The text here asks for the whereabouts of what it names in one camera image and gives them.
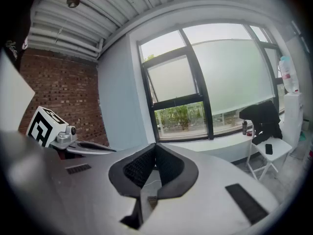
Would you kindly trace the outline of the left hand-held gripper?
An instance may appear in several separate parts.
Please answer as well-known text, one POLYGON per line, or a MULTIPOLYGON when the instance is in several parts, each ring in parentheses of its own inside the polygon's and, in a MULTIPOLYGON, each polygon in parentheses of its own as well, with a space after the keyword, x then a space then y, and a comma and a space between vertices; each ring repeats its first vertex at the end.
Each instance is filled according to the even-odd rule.
POLYGON ((39 106, 28 126, 26 135, 42 147, 67 149, 79 155, 105 155, 115 150, 95 143, 78 142, 78 147, 68 147, 77 140, 76 128, 48 108, 39 106))

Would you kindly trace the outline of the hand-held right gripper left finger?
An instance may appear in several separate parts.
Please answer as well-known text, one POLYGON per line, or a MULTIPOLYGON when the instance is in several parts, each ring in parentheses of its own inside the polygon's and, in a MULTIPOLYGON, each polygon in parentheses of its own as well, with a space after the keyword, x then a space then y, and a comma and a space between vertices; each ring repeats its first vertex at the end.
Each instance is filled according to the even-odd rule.
POLYGON ((40 235, 149 235, 144 181, 133 171, 154 145, 61 160, 27 137, 7 138, 7 183, 40 235))

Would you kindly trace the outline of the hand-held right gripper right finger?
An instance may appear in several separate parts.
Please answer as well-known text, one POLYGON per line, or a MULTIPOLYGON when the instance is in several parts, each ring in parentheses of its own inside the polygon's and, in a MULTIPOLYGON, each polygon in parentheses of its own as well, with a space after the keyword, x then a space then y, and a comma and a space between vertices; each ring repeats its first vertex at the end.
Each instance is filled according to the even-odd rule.
POLYGON ((199 175, 182 197, 158 201, 139 229, 142 234, 232 235, 244 232, 251 224, 226 190, 229 185, 241 185, 267 213, 279 206, 264 185, 232 163, 170 144, 165 147, 192 160, 199 175))

